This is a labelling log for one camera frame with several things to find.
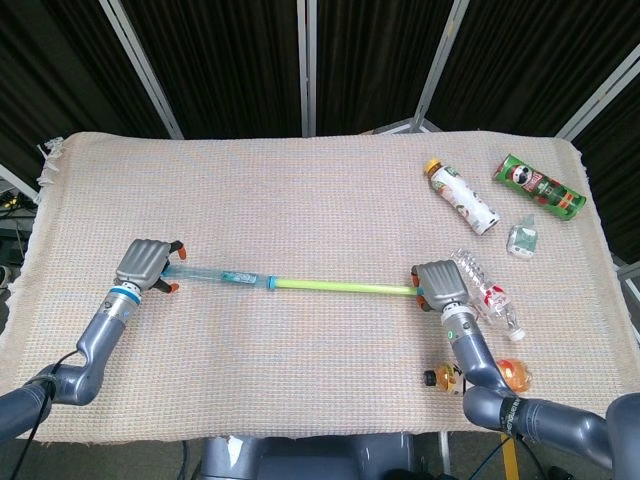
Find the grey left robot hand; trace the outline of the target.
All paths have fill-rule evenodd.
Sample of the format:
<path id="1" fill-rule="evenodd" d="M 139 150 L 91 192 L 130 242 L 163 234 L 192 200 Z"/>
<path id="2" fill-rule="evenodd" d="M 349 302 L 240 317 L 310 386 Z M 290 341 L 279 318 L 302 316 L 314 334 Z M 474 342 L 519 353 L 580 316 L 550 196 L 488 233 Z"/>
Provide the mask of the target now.
<path id="1" fill-rule="evenodd" d="M 173 253 L 177 253 L 181 260 L 186 259 L 186 249 L 181 241 L 134 240 L 116 269 L 115 284 L 138 292 L 156 289 L 171 294 L 177 291 L 178 284 L 169 284 L 162 279 Z"/>

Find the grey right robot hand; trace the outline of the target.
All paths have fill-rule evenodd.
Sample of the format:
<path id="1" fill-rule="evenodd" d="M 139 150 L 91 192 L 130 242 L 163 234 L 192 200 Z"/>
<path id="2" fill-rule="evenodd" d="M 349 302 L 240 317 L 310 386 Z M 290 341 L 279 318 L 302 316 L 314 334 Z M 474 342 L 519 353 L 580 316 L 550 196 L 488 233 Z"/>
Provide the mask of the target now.
<path id="1" fill-rule="evenodd" d="M 448 305 L 464 305 L 469 301 L 468 290 L 453 260 L 414 265 L 411 279 L 416 288 L 416 302 L 425 312 L 443 312 Z"/>

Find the blue and green plastic stick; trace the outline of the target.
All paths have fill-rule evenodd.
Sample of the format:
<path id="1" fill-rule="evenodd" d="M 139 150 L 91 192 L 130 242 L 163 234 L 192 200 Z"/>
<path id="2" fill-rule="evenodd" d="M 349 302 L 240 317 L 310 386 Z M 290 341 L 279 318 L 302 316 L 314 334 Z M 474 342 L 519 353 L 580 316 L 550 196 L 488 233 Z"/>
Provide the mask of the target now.
<path id="1" fill-rule="evenodd" d="M 232 284 L 267 290 L 296 289 L 343 293 L 368 293 L 381 295 L 418 296 L 423 289 L 414 286 L 393 286 L 353 282 L 302 280 L 276 275 L 260 275 L 224 269 L 207 269 L 173 265 L 162 273 L 164 279 L 196 280 L 218 284 Z"/>

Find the clear crushed water bottle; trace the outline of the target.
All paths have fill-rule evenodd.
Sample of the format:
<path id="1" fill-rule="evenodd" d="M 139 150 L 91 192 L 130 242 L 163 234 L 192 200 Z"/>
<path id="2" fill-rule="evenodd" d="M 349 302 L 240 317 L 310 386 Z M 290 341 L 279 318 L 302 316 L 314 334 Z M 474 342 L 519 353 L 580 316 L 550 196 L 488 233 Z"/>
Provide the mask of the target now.
<path id="1" fill-rule="evenodd" d="M 457 249 L 451 253 L 463 276 L 472 306 L 489 324 L 502 322 L 506 336 L 512 342 L 519 342 L 526 336 L 520 326 L 516 309 L 504 288 L 496 283 L 468 250 Z"/>

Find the white bottle with yellow cap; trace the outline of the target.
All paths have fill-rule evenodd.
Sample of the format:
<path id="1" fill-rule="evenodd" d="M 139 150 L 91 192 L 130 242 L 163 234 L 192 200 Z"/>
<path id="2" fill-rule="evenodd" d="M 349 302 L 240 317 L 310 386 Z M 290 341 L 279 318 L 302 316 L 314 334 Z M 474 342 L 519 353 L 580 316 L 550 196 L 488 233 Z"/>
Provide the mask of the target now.
<path id="1" fill-rule="evenodd" d="M 500 216 L 468 185 L 451 166 L 432 158 L 423 167 L 432 189 L 466 221 L 477 235 L 496 226 Z"/>

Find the orange juice bottle black cap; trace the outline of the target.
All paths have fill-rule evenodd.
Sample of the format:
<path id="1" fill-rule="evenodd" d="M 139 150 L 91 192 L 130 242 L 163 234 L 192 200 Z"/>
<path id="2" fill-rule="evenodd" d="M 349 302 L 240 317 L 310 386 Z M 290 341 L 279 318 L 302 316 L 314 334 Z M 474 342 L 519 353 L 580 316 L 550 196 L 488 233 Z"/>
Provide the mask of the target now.
<path id="1" fill-rule="evenodd" d="M 525 362 L 511 358 L 499 359 L 496 364 L 507 386 L 512 391 L 523 393 L 530 389 L 533 375 Z M 423 381 L 427 387 L 437 387 L 451 395 L 463 395 L 474 386 L 466 379 L 461 368 L 451 362 L 426 370 L 423 374 Z"/>

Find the green Pringles can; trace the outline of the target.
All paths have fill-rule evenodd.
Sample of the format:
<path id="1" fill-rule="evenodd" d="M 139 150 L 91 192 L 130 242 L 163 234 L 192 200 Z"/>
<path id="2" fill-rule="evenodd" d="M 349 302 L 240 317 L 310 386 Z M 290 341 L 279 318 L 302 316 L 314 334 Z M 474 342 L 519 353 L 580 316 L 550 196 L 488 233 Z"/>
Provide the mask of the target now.
<path id="1" fill-rule="evenodd" d="M 587 198 L 542 173 L 513 154 L 508 154 L 493 179 L 530 198 L 555 217 L 568 221 L 585 206 Z"/>

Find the beige woven tablecloth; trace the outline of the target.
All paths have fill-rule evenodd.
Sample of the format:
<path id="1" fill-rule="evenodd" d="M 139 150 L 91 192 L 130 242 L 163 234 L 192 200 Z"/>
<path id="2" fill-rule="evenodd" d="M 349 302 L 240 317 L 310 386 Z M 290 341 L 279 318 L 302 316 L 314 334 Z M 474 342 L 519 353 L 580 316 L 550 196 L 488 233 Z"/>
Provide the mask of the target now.
<path id="1" fill-rule="evenodd" d="M 493 175 L 513 154 L 587 194 L 567 141 L 493 132 L 169 141 L 78 133 L 46 185 L 0 334 L 0 395 L 67 356 L 137 238 L 183 242 L 186 265 L 406 285 L 414 265 L 470 251 L 511 298 L 526 336 L 482 330 L 524 360 L 530 396 L 604 413 L 640 391 L 640 348 L 600 219 L 562 221 Z M 432 158 L 500 216 L 477 235 L 431 187 Z M 506 250 L 535 217 L 536 252 Z M 411 297 L 181 281 L 149 291 L 87 406 L 57 406 L 44 442 L 176 441 L 467 430 L 461 402 L 423 372 L 451 348 Z"/>

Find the black pleated screen panel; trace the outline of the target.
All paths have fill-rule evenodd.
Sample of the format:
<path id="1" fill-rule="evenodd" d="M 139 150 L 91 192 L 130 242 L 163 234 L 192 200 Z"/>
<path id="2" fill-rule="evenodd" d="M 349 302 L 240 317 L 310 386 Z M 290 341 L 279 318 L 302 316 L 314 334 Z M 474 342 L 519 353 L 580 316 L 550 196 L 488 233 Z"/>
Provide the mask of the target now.
<path id="1" fill-rule="evenodd" d="M 470 0 L 427 119 L 552 136 L 640 44 L 640 0 Z"/>
<path id="2" fill-rule="evenodd" d="M 296 0 L 121 0 L 187 139 L 301 134 Z"/>
<path id="3" fill-rule="evenodd" d="M 99 0 L 0 0 L 0 163 L 35 184 L 39 145 L 168 136 Z"/>
<path id="4" fill-rule="evenodd" d="M 454 0 L 318 0 L 316 134 L 414 115 Z"/>

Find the grey robot torso base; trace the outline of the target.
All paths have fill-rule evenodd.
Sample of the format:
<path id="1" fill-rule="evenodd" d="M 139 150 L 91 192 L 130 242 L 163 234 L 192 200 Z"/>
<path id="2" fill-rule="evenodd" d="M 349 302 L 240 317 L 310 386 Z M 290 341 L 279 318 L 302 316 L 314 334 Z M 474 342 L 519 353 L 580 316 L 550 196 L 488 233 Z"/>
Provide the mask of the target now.
<path id="1" fill-rule="evenodd" d="M 406 432 L 292 439 L 226 435 L 204 440 L 196 480 L 381 480 L 414 468 Z"/>

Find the yellow stand post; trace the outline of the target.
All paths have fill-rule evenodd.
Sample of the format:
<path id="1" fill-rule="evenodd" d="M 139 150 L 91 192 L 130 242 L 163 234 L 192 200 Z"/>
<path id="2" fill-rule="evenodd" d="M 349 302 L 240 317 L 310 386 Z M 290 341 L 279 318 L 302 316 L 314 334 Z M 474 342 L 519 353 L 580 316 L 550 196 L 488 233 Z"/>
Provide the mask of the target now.
<path id="1" fill-rule="evenodd" d="M 505 480 L 520 480 L 517 450 L 514 440 L 508 436 L 501 437 L 502 445 L 502 458 L 504 467 Z"/>

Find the white screen frame post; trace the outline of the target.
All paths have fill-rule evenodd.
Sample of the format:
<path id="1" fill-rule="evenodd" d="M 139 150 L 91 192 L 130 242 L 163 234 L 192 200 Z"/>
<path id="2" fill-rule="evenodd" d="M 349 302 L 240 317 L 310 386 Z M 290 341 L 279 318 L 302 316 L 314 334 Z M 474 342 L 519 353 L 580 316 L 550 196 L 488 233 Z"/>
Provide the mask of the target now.
<path id="1" fill-rule="evenodd" d="M 301 134 L 317 133 L 318 0 L 296 0 Z"/>
<path id="2" fill-rule="evenodd" d="M 616 66 L 555 134 L 575 140 L 605 108 L 640 74 L 640 43 Z"/>
<path id="3" fill-rule="evenodd" d="M 376 128 L 371 131 L 372 135 L 435 133 L 442 131 L 440 127 L 427 118 L 427 114 L 469 5 L 470 0 L 452 0 L 449 15 L 443 27 L 413 116 Z"/>
<path id="4" fill-rule="evenodd" d="M 184 140 L 184 134 L 159 79 L 121 0 L 98 0 L 143 89 L 164 125 L 169 138 Z"/>

